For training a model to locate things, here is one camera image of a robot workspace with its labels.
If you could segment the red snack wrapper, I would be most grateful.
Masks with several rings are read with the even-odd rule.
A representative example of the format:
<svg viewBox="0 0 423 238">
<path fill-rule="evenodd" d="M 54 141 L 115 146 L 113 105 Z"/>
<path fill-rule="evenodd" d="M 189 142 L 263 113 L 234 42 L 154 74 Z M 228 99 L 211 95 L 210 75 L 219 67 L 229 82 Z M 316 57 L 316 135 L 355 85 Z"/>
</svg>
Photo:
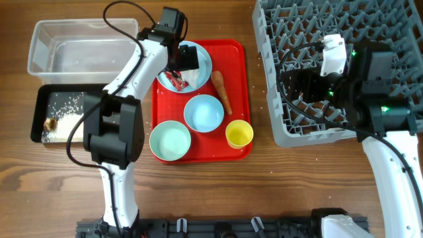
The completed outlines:
<svg viewBox="0 0 423 238">
<path fill-rule="evenodd" d="M 182 89 L 189 86 L 188 82 L 185 81 L 183 78 L 182 79 L 178 79 L 178 78 L 168 79 L 168 80 L 177 91 L 181 91 Z"/>
</svg>

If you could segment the white tissue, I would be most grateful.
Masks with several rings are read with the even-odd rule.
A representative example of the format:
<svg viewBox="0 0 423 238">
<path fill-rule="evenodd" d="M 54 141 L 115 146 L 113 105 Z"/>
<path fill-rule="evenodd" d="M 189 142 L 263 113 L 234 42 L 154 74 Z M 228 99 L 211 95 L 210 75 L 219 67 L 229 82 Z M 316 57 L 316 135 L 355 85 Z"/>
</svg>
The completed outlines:
<svg viewBox="0 0 423 238">
<path fill-rule="evenodd" d="M 197 89 L 202 82 L 202 73 L 200 69 L 181 71 L 180 74 L 182 80 L 186 81 L 192 88 Z"/>
</svg>

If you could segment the orange carrot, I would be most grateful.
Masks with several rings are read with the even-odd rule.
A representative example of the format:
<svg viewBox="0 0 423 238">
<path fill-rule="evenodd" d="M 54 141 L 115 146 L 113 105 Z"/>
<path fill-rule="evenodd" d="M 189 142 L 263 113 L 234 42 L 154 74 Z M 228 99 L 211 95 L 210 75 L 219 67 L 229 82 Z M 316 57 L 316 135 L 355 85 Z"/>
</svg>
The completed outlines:
<svg viewBox="0 0 423 238">
<path fill-rule="evenodd" d="M 211 81 L 221 99 L 222 105 L 228 113 L 228 115 L 232 115 L 233 111 L 231 108 L 231 104 L 229 102 L 229 97 L 227 95 L 225 84 L 224 84 L 224 78 L 220 71 L 213 71 L 211 73 Z"/>
</svg>

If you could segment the light blue bowl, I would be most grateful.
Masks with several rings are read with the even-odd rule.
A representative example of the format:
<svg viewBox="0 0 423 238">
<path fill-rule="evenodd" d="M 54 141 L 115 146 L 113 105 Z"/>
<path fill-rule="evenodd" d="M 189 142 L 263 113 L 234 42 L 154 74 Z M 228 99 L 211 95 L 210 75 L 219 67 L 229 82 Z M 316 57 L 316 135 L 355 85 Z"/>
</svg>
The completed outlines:
<svg viewBox="0 0 423 238">
<path fill-rule="evenodd" d="M 184 121 L 196 132 L 208 133 L 223 122 L 225 111 L 221 102 L 211 95 L 192 97 L 184 107 Z"/>
</svg>

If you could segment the pale green bowl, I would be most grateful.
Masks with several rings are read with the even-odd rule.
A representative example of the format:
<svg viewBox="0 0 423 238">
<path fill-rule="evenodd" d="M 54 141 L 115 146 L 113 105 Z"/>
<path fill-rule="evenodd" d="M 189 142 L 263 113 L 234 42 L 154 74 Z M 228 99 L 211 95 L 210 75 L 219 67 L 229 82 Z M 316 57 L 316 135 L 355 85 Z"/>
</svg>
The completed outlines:
<svg viewBox="0 0 423 238">
<path fill-rule="evenodd" d="M 158 159 L 176 161 L 186 155 L 191 146 L 191 135 L 181 122 L 167 120 L 154 127 L 149 146 Z"/>
</svg>

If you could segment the yellow plastic cup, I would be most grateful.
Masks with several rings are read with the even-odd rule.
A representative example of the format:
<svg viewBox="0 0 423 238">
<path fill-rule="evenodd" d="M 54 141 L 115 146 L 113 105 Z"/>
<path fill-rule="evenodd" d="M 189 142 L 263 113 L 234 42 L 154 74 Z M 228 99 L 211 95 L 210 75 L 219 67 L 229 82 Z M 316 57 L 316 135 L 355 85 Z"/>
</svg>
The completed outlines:
<svg viewBox="0 0 423 238">
<path fill-rule="evenodd" d="M 234 120 L 227 125 L 225 136 L 230 147 L 242 149 L 252 141 L 254 131 L 247 121 Z"/>
</svg>

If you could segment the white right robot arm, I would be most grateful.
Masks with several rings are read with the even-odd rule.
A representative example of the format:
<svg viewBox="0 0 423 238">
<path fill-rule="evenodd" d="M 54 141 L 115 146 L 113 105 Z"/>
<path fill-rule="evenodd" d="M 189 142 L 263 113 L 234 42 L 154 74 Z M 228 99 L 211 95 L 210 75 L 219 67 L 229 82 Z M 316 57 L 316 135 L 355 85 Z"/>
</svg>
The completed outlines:
<svg viewBox="0 0 423 238">
<path fill-rule="evenodd" d="M 416 113 L 406 99 L 391 96 L 393 51 L 381 42 L 315 42 L 321 70 L 277 70 L 277 87 L 291 104 L 327 100 L 345 110 L 346 130 L 356 133 L 370 162 L 387 237 L 422 236 L 422 171 Z"/>
</svg>

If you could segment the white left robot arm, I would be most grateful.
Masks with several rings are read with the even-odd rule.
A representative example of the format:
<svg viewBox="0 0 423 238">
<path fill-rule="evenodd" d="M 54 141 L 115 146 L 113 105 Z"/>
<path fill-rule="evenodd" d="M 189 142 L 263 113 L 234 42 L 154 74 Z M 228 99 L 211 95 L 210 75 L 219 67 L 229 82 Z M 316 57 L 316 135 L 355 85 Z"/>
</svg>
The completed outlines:
<svg viewBox="0 0 423 238">
<path fill-rule="evenodd" d="M 100 171 L 106 209 L 95 234 L 141 237 L 134 196 L 134 163 L 145 139 L 141 102 L 162 72 L 198 69 L 196 48 L 183 45 L 188 19 L 164 7 L 159 22 L 131 39 L 134 52 L 119 75 L 97 95 L 85 95 L 83 143 Z"/>
</svg>

